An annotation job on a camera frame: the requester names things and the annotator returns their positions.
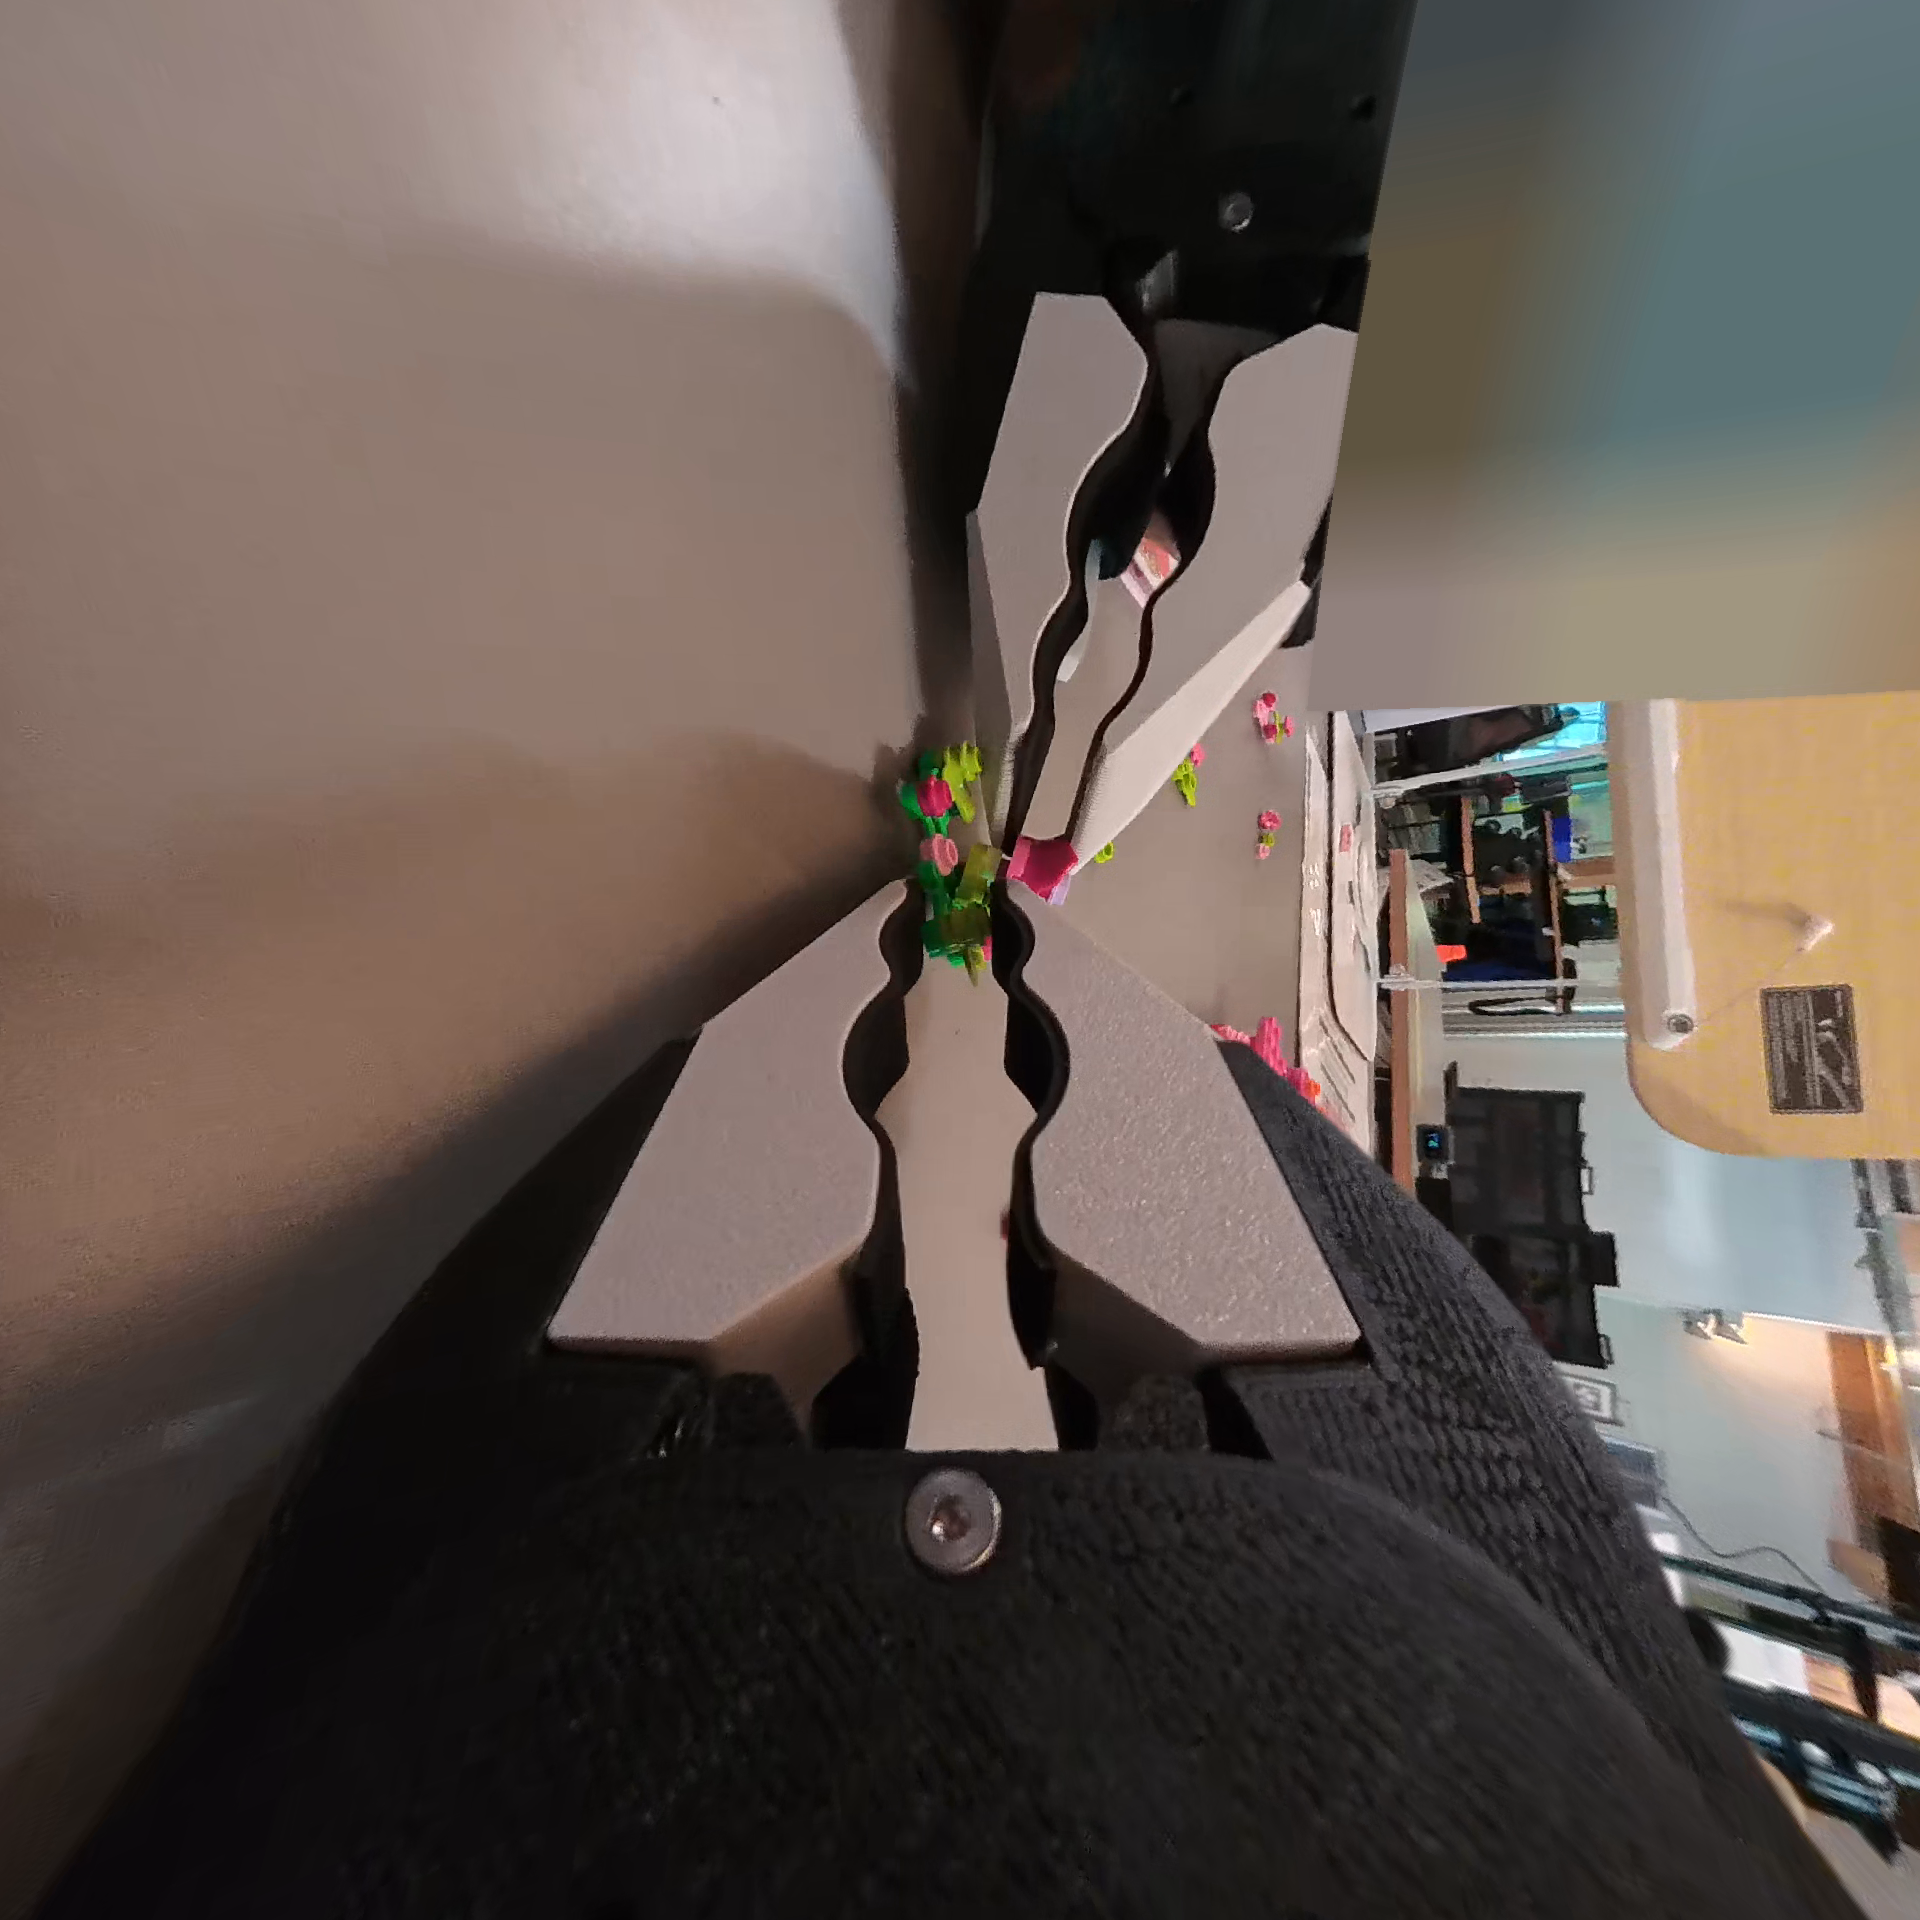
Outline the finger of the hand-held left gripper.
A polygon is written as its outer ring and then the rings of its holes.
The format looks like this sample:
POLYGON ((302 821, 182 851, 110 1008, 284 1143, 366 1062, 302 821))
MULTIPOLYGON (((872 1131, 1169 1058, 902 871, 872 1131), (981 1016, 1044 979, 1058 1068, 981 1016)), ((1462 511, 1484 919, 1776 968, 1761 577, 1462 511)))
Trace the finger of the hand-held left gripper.
POLYGON ((1157 369, 1107 297, 1042 293, 967 515, 972 726, 988 822, 1027 826, 1058 681, 1091 616, 1091 550, 1152 440, 1157 369))
POLYGON ((1212 408, 1212 519, 1144 605, 1124 583, 1091 600, 1058 686, 1052 836, 1091 860, 1174 786, 1310 608, 1303 562, 1331 503, 1359 339, 1306 330, 1237 362, 1212 408))

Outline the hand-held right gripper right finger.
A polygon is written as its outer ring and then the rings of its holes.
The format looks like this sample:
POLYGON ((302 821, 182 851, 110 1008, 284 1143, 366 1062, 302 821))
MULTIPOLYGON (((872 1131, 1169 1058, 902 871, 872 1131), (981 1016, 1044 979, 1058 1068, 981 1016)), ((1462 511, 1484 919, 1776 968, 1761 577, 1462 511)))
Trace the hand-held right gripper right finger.
POLYGON ((1157 983, 1027 887, 994 909, 1003 1068, 1033 1121, 1010 1313, 1054 1373, 1331 1362, 1355 1313, 1229 1062, 1157 983))

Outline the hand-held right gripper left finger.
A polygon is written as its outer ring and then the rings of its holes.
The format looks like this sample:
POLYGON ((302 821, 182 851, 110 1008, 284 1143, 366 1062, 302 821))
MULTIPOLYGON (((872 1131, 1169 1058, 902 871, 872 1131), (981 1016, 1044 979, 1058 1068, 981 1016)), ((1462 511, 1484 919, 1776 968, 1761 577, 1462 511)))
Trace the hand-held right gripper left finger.
POLYGON ((770 1379, 820 1445, 905 1440, 899 1157, 918 897, 882 885, 694 1041, 553 1318, 580 1356, 770 1379))

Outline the green lego stem assembly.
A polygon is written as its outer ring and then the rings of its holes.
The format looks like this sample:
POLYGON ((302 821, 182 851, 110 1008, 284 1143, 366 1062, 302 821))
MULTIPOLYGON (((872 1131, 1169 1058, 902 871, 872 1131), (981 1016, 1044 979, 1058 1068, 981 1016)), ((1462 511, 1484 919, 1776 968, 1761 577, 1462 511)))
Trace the green lego stem assembly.
POLYGON ((981 752, 956 743, 921 756, 899 783, 899 802, 918 833, 914 883, 921 895, 921 948, 947 968, 981 979, 991 972, 994 891, 988 906, 965 909, 953 897, 967 851, 991 842, 981 833, 981 752))

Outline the pink lego heart wreath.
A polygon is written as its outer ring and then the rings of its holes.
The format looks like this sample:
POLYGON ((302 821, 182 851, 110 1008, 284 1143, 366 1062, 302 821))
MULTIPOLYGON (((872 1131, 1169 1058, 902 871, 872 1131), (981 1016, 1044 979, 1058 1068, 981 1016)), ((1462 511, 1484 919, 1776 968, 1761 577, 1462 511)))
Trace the pink lego heart wreath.
POLYGON ((1285 1079, 1310 1108, 1322 1109, 1322 1084, 1306 1068, 1286 1058, 1285 1026, 1278 1018, 1261 1018, 1254 1031, 1215 1022, 1212 1034, 1219 1041, 1244 1044, 1265 1068, 1285 1079))

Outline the printed instruction sheet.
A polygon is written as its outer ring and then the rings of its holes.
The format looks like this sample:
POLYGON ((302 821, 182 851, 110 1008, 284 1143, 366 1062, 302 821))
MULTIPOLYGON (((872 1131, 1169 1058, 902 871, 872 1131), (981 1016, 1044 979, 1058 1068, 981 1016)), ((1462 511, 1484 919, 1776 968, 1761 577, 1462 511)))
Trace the printed instruction sheet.
POLYGON ((1303 747, 1300 1068, 1361 1154, 1378 1132, 1378 829, 1353 716, 1310 726, 1303 747))

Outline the black monitor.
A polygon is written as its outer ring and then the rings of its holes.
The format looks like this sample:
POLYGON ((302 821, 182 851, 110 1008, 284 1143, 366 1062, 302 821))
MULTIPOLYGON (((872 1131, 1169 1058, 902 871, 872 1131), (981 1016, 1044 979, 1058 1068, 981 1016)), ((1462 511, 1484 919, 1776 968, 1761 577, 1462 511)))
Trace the black monitor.
POLYGON ((1524 1315, 1534 1341, 1609 1368, 1598 1292, 1620 1284, 1618 1238, 1588 1222, 1594 1168, 1580 1092, 1447 1093, 1453 1235, 1524 1315))

